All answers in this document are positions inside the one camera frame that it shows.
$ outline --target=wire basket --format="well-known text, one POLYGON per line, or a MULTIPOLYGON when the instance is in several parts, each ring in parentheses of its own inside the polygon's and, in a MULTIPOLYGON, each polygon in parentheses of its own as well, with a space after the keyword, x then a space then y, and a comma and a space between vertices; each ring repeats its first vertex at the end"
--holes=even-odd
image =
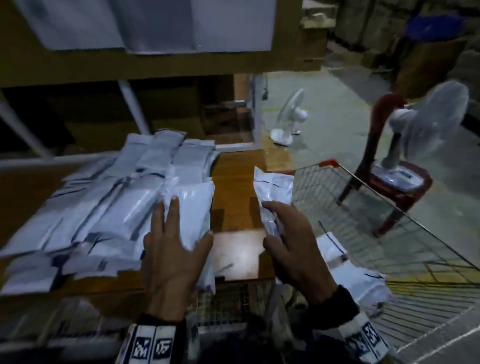
POLYGON ((352 177, 335 160, 297 170, 293 203, 316 236, 331 231, 353 264, 388 275, 395 301, 374 322, 399 351, 480 299, 480 270, 407 215, 375 238, 395 206, 365 184, 338 203, 352 177))

